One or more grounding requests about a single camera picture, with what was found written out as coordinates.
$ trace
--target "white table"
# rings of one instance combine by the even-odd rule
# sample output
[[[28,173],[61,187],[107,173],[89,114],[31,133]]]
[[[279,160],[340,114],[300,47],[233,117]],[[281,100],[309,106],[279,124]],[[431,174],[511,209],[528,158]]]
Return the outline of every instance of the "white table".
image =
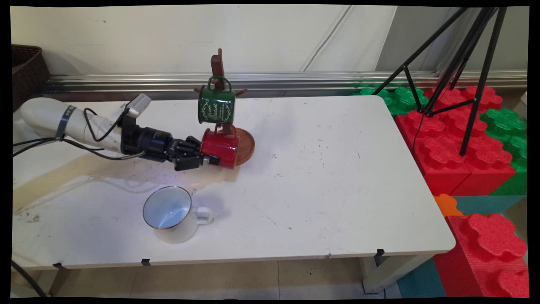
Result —
[[[108,116],[120,102],[73,103]],[[201,138],[197,101],[153,101],[142,127]],[[65,143],[13,159],[12,257],[27,269],[373,257],[379,291],[455,245],[383,100],[377,96],[237,100],[235,125],[255,138],[235,170],[174,171],[169,162],[109,161]],[[214,210],[185,243],[143,220],[146,198],[181,186]],[[369,268],[369,262],[363,263]]]

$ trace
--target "black tripod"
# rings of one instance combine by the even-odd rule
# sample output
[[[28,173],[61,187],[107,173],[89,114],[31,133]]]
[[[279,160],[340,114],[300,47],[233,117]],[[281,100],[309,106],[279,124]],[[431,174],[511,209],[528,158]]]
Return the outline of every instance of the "black tripod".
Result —
[[[373,92],[372,95],[377,95],[397,75],[399,75],[399,73],[401,73],[402,71],[405,71],[407,81],[409,82],[409,86],[413,92],[413,96],[416,102],[416,107],[418,109],[418,112],[423,113],[422,119],[424,115],[428,115],[428,117],[432,117],[433,115],[437,113],[452,110],[452,109],[462,107],[464,105],[472,103],[472,109],[469,115],[467,129],[465,130],[465,136],[463,137],[463,142],[461,144],[461,150],[460,150],[460,155],[464,156],[465,152],[467,151],[467,146],[469,144],[469,139],[471,137],[471,132],[473,130],[474,121],[476,118],[476,114],[478,112],[478,107],[480,106],[480,100],[482,98],[482,93],[484,92],[485,81],[488,78],[489,67],[491,66],[491,60],[493,59],[495,46],[497,45],[499,33],[501,32],[501,27],[503,25],[504,14],[506,13],[506,9],[507,9],[506,7],[498,7],[498,8],[482,8],[480,10],[480,13],[478,13],[478,16],[476,17],[476,20],[472,24],[471,29],[465,36],[465,39],[463,40],[460,48],[457,50],[456,55],[454,56],[454,58],[448,65],[447,70],[443,73],[442,77],[440,78],[440,81],[437,87],[435,88],[435,91],[433,92],[432,97],[429,99],[429,102],[426,104],[425,107],[422,107],[422,105],[420,104],[420,100],[418,98],[416,89],[414,87],[413,79],[410,76],[409,69],[407,66],[424,49],[426,49],[427,46],[429,46],[437,37],[439,37],[439,35],[442,32],[444,32],[446,28],[448,28],[454,21],[456,21],[456,19],[458,19],[467,10],[467,8],[460,8],[455,14],[453,14],[452,17],[450,17],[450,19],[448,19],[441,26],[441,28],[439,28],[431,37],[429,37],[429,39],[426,42],[424,42],[424,44],[420,46],[420,48],[416,52],[414,52],[407,60],[405,60],[405,62],[394,73],[392,73],[392,75],[390,75],[390,77],[385,82],[383,82],[382,85],[380,85]],[[465,68],[465,65],[467,64],[467,61],[469,60],[469,57],[473,53],[476,43],[480,39],[480,36],[482,35],[482,32],[485,29],[485,26],[488,24],[489,19],[491,19],[491,17],[497,11],[498,11],[497,19],[495,20],[495,26],[493,27],[493,32],[491,33],[491,40],[489,41],[488,51],[485,55],[484,66],[482,67],[482,72],[480,73],[480,80],[478,81],[475,97],[471,100],[460,102],[458,104],[454,104],[449,107],[446,107],[437,111],[433,111],[433,106],[435,105],[435,101],[437,100],[437,98],[439,98],[444,87],[450,84],[450,90],[454,89],[459,77],[461,76],[461,72],[463,72],[463,69]]]

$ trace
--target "red mug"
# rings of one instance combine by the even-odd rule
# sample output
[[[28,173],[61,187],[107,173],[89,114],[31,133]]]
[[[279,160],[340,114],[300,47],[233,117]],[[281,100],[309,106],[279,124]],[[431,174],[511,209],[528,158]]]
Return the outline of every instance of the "red mug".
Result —
[[[236,128],[232,124],[228,125],[228,127],[230,127],[233,134],[218,133],[217,124],[214,132],[206,129],[202,136],[200,151],[203,154],[219,157],[219,166],[234,169],[240,137],[237,136]]]

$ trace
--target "green mug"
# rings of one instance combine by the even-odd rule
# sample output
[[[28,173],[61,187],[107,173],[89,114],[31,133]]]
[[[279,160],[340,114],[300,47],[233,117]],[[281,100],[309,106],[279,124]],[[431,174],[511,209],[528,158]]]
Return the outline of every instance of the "green mug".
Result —
[[[212,79],[217,78],[227,82],[229,91],[211,88]],[[208,79],[208,86],[202,86],[199,93],[199,123],[231,124],[234,120],[234,101],[236,95],[231,83],[225,77],[212,76]]]

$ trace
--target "mug handle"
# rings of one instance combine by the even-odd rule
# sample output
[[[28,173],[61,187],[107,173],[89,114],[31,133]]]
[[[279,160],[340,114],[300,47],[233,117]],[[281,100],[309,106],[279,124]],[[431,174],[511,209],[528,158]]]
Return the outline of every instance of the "mug handle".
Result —
[[[236,137],[236,136],[237,136],[237,135],[236,135],[236,127],[235,127],[234,125],[232,125],[232,124],[227,124],[226,126],[227,126],[227,128],[228,128],[229,130],[233,130],[234,137]],[[223,124],[221,124],[221,123],[217,123],[217,124],[215,124],[214,134],[217,134],[217,133],[218,133],[218,127],[222,127],[222,128],[223,128],[223,132],[226,133],[226,132],[225,132],[225,125],[223,125]]]
[[[197,216],[197,225],[207,225],[214,220],[214,215],[210,208],[197,207],[194,211]]]
[[[208,90],[210,91],[213,91],[214,89],[212,89],[212,86],[211,86],[211,82],[212,82],[212,79],[221,79],[221,80],[224,80],[225,82],[227,82],[227,84],[229,85],[229,92],[227,93],[230,93],[232,92],[232,89],[233,87],[231,86],[231,83],[229,82],[229,80],[223,76],[212,76],[208,79]]]

